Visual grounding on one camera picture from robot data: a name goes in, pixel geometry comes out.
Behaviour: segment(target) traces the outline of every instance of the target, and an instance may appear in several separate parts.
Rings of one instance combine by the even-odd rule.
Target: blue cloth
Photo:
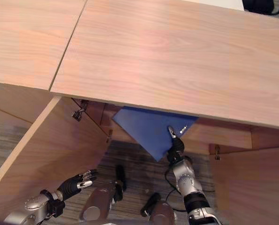
[[[125,106],[113,119],[159,161],[172,146],[167,127],[173,127],[181,137],[198,117]]]

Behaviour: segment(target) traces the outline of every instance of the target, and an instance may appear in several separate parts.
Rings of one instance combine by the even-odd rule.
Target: wire
[[[168,178],[167,178],[167,175],[168,175],[168,173],[170,172],[170,170],[171,170],[171,167],[170,168],[168,168],[168,170],[164,173],[164,178],[165,178],[165,180],[168,182],[168,184],[173,188],[171,191],[170,191],[170,193],[168,193],[168,195],[166,196],[166,202],[168,203],[168,198],[169,198],[169,195],[172,193],[172,192],[174,192],[174,191],[176,191],[176,192],[178,192],[180,195],[181,195],[181,192],[168,180]],[[175,209],[175,208],[173,208],[173,210],[174,211],[177,211],[177,212],[187,212],[186,210],[179,210],[179,209]]]

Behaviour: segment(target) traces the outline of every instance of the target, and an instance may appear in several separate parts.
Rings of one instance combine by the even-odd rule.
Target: door hinge
[[[108,143],[108,142],[111,140],[111,138],[112,138],[112,133],[113,133],[113,131],[112,131],[112,130],[109,130],[109,135],[108,135],[108,138],[107,138],[106,143]]]
[[[216,146],[215,146],[215,159],[216,159],[216,160],[220,160],[219,150],[220,150],[219,145],[216,145]]]
[[[87,106],[88,106],[88,100],[81,100],[81,105],[80,105],[80,109],[78,111],[73,112],[72,117],[76,120],[76,121],[80,121],[82,119],[82,113],[86,111]]]

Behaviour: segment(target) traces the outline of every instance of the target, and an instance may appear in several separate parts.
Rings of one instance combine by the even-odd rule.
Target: wood grain surface
[[[279,147],[279,130],[256,127],[251,130],[254,149],[268,149]]]
[[[210,157],[218,209],[231,225],[279,224],[279,148]]]
[[[0,110],[33,123],[53,95],[47,90],[0,83]]]
[[[0,168],[0,220],[40,190],[96,168],[108,144],[105,133],[70,98],[54,97]]]
[[[123,128],[112,120],[120,109],[119,106],[106,104],[100,125],[106,133],[109,133],[110,129],[113,130],[113,140],[136,143]],[[201,154],[209,154],[208,144],[210,143],[251,149],[250,130],[250,125],[199,118],[182,136],[182,140],[185,144],[185,151]]]
[[[17,126],[17,127],[22,127],[22,128],[30,128],[32,125],[32,123],[29,123],[25,120],[22,120],[18,117],[10,115],[1,110],[0,110],[0,123]]]
[[[0,83],[48,90],[85,0],[0,0]]]
[[[279,127],[279,19],[182,0],[88,1],[51,91]]]

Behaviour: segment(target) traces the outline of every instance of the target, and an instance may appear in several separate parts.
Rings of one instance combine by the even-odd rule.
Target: cabinet door
[[[0,168],[0,220],[42,189],[54,191],[65,179],[96,168],[107,135],[70,98],[54,97]]]
[[[231,225],[279,224],[279,148],[210,159],[219,211]]]

